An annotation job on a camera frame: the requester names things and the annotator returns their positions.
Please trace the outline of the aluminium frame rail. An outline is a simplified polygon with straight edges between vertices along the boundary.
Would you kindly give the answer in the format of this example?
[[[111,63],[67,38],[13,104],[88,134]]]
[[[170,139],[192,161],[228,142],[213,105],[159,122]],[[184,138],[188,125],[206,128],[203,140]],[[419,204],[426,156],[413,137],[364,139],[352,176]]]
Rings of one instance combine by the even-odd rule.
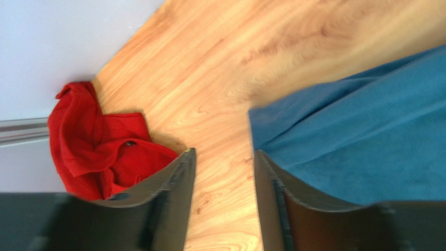
[[[1,147],[32,143],[49,137],[48,118],[1,121]]]

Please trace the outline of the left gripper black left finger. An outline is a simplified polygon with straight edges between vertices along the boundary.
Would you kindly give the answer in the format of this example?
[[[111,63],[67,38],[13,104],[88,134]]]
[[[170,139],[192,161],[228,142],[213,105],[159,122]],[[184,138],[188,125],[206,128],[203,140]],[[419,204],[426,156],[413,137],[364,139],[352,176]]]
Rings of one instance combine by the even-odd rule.
[[[183,250],[195,174],[190,148],[107,200],[2,193],[1,250]]]

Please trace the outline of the teal blue t shirt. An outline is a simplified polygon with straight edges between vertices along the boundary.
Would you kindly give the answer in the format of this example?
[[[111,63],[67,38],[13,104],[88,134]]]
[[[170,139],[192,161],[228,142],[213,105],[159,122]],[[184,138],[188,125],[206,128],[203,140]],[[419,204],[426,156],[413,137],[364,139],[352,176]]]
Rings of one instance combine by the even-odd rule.
[[[445,199],[445,46],[249,111],[253,147],[333,197]]]

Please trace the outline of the red t shirt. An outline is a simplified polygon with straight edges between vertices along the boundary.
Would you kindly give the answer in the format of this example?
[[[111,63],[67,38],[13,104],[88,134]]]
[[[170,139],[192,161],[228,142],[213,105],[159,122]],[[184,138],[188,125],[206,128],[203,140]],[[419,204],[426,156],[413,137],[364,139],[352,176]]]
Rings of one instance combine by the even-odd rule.
[[[50,152],[66,190],[108,199],[162,170],[177,154],[152,141],[139,112],[104,114],[90,82],[66,84],[48,118]]]

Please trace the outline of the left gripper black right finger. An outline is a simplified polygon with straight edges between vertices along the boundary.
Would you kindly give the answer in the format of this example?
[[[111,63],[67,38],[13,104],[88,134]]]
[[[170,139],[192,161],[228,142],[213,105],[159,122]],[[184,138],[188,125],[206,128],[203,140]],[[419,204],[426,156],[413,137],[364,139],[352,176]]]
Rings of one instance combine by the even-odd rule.
[[[445,250],[445,202],[360,206],[321,192],[254,154],[265,250]]]

